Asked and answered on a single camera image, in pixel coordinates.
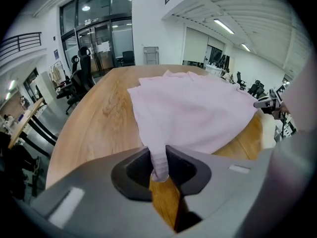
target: pink cloth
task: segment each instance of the pink cloth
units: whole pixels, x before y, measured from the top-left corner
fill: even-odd
[[[152,179],[168,178],[165,145],[214,153],[237,136],[257,111],[238,84],[192,72],[140,78],[128,89],[142,143],[151,152]]]

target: glass door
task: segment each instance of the glass door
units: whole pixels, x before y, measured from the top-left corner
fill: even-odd
[[[107,73],[114,67],[113,44],[109,23],[86,28],[78,32],[79,46],[86,46],[91,52],[91,73]]]

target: roller shade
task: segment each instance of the roller shade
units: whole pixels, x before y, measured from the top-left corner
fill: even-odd
[[[204,62],[207,44],[208,35],[187,28],[183,60]]]
[[[221,51],[224,49],[224,43],[211,36],[208,38],[208,45],[220,49]]]

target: round ceiling lamp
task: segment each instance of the round ceiling lamp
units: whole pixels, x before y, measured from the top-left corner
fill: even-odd
[[[82,7],[81,9],[82,9],[83,11],[87,11],[87,10],[90,10],[90,7],[86,5],[86,6]]]

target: table leg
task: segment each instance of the table leg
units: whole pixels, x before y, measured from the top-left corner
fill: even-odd
[[[41,135],[48,143],[52,144],[55,146],[56,142],[52,140],[50,137],[48,137],[40,128],[36,126],[36,124],[32,121],[29,120],[28,123],[30,126],[39,134]]]
[[[42,153],[46,157],[49,157],[49,158],[51,157],[46,151],[44,151],[42,148],[40,148],[39,146],[34,144],[30,139],[28,139],[27,134],[25,132],[21,132],[20,138],[22,138],[27,144],[32,146],[35,150],[39,151],[40,153]]]
[[[56,137],[53,133],[51,133],[38,119],[37,117],[34,115],[32,116],[32,119],[34,120],[34,122],[36,122],[36,124],[43,130],[45,131],[52,139],[58,140],[58,137]]]

